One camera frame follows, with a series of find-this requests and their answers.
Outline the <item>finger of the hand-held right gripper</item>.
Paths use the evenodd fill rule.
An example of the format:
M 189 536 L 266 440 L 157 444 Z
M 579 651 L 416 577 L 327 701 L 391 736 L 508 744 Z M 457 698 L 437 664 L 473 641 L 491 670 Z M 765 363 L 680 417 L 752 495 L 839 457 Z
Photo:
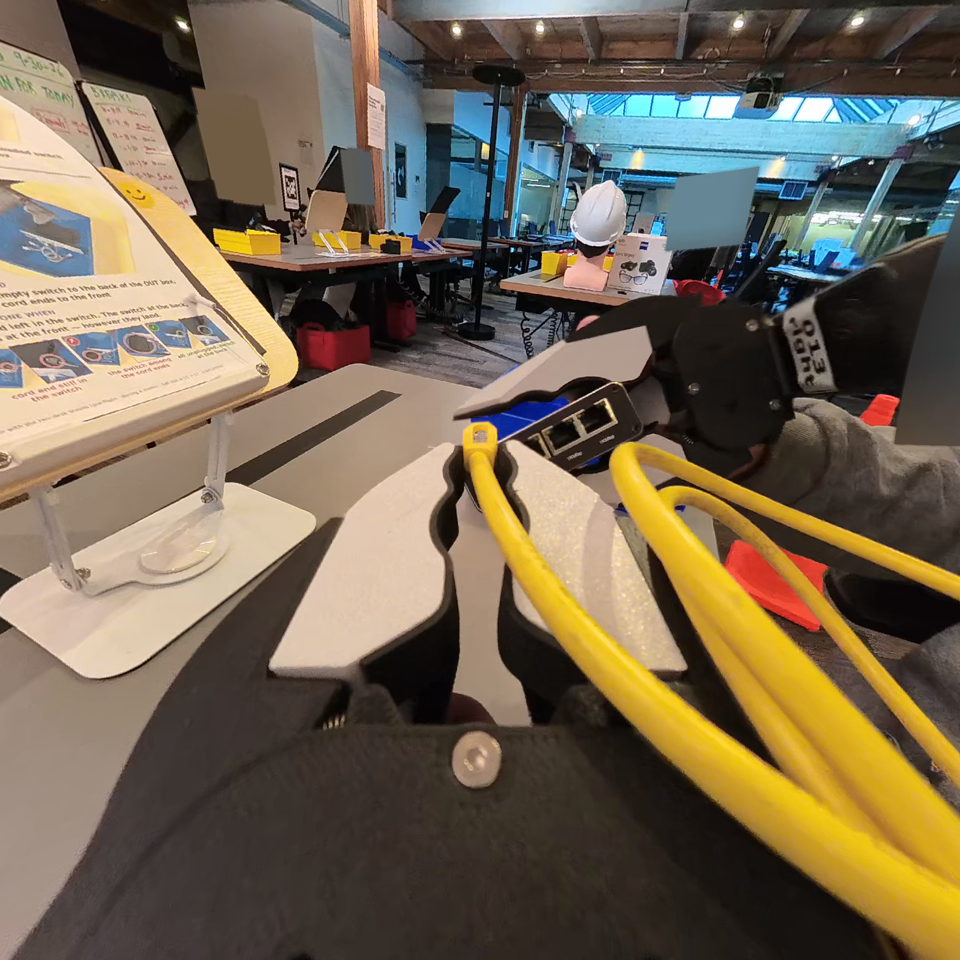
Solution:
M 498 414 L 528 400 L 550 400 L 571 387 L 594 381 L 635 382 L 652 353 L 644 326 L 557 342 L 475 392 L 455 410 L 453 420 Z

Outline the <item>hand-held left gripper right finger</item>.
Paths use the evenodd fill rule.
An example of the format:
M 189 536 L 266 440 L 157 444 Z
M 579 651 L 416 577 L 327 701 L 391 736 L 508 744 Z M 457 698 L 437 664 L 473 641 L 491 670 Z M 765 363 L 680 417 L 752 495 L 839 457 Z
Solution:
M 659 679 L 688 671 L 614 508 L 598 493 L 518 440 L 497 455 L 497 478 L 535 549 L 580 606 L 634 660 Z M 548 721 L 585 675 L 546 627 L 505 567 L 497 646 L 521 684 L 533 721 Z

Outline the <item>black network switch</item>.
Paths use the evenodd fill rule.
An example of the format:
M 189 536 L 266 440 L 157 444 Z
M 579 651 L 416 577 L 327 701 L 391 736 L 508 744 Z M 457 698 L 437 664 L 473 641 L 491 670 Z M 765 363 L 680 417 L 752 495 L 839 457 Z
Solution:
M 499 447 L 521 444 L 569 473 L 582 471 L 619 445 L 642 437 L 641 416 L 628 391 L 610 382 L 499 438 Z

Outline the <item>small wooden table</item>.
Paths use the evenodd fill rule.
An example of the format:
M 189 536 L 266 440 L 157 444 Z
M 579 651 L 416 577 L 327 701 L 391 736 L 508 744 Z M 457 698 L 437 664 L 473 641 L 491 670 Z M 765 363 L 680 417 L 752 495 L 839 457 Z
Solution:
M 516 311 L 530 315 L 548 310 L 583 316 L 603 314 L 623 304 L 653 299 L 651 294 L 568 288 L 562 276 L 544 277 L 539 270 L 503 278 L 499 281 L 499 290 L 502 294 L 514 295 Z

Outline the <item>blue plastic bin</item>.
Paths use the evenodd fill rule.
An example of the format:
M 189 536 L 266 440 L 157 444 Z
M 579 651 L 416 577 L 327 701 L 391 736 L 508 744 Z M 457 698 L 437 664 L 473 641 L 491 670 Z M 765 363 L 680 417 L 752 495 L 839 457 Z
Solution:
M 487 423 L 495 429 L 499 442 L 522 433 L 531 425 L 555 413 L 569 404 L 569 401 L 560 396 L 546 401 L 524 401 L 516 403 L 500 413 L 477 414 L 471 418 L 472 423 Z

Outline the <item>mannequin head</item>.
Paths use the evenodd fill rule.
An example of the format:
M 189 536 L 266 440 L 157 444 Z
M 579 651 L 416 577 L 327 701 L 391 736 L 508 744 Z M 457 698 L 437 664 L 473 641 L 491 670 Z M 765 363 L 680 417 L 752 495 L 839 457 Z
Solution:
M 583 293 L 603 293 L 607 287 L 609 269 L 605 266 L 610 247 L 591 246 L 578 240 L 575 256 L 567 258 L 563 274 L 565 289 Z

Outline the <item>white product box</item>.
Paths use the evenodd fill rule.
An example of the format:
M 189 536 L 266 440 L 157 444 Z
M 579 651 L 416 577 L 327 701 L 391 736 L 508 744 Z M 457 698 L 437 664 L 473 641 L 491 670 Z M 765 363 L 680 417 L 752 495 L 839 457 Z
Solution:
M 627 297 L 662 294 L 672 258 L 666 235 L 622 234 L 613 247 L 606 291 Z

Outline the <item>white sign stand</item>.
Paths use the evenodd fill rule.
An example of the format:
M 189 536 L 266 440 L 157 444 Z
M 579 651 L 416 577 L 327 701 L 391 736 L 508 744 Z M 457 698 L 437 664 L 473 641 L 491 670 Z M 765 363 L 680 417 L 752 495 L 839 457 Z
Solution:
M 204 484 L 71 552 L 51 486 L 30 491 L 48 566 L 2 596 L 2 619 L 81 678 L 143 666 L 316 528 L 314 515 L 227 480 L 234 415 L 212 418 Z

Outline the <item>wide red bin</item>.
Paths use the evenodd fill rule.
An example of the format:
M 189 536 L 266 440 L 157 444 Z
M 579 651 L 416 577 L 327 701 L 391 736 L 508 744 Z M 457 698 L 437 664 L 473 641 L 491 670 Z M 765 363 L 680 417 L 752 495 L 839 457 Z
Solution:
M 372 357 L 371 334 L 366 325 L 326 329 L 317 322 L 306 322 L 296 331 L 296 348 L 301 366 L 324 373 L 368 364 Z

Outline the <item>long wooden table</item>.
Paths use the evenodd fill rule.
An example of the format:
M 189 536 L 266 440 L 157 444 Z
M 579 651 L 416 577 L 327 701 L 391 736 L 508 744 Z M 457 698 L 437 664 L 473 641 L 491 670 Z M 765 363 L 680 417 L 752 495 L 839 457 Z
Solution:
M 302 323 L 283 314 L 287 297 L 294 296 L 294 305 L 319 301 L 326 291 L 350 284 L 372 284 L 383 294 L 390 282 L 402 286 L 405 275 L 413 280 L 425 274 L 430 280 L 427 299 L 433 308 L 443 312 L 435 292 L 442 288 L 440 276 L 455 270 L 466 254 L 464 249 L 444 245 L 401 254 L 362 246 L 336 255 L 309 244 L 282 245 L 278 254 L 222 251 L 223 258 L 273 315 L 295 348 L 299 347 L 298 331 Z

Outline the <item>yellow plastic bin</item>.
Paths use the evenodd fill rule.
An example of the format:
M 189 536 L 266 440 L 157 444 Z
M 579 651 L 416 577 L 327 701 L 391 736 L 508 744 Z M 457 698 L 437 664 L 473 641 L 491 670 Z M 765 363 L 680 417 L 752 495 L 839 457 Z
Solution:
M 215 227 L 212 234 L 214 244 L 225 254 L 270 257 L 282 252 L 281 234 L 270 229 L 231 230 Z

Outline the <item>instruction sign board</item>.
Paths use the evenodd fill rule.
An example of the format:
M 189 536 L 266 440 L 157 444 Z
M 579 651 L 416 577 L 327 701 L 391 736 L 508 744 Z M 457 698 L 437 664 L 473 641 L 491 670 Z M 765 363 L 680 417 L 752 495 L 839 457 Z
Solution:
M 285 388 L 295 348 L 172 199 L 2 99 L 2 501 Z

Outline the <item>handwritten whiteboard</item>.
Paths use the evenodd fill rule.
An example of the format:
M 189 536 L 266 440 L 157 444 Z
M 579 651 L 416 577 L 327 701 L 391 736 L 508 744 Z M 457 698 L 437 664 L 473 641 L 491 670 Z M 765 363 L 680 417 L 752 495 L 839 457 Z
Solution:
M 120 169 L 171 199 L 188 216 L 197 213 L 161 121 L 142 94 L 83 80 L 80 89 L 102 127 Z

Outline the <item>green lettered whiteboard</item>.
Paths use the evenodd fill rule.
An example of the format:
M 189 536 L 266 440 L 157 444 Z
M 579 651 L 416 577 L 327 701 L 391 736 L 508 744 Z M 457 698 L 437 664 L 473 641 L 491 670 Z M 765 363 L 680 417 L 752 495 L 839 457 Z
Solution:
M 93 165 L 104 164 L 74 78 L 59 61 L 1 42 L 1 95 Z

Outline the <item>wooden post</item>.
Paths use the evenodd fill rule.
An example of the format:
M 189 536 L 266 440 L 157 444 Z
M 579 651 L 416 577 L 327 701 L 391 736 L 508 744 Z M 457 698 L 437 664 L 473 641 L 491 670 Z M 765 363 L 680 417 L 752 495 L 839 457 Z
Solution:
M 387 225 L 383 153 L 387 141 L 386 94 L 380 82 L 378 1 L 349 1 L 349 30 L 356 143 L 368 150 L 373 178 L 373 214 Z

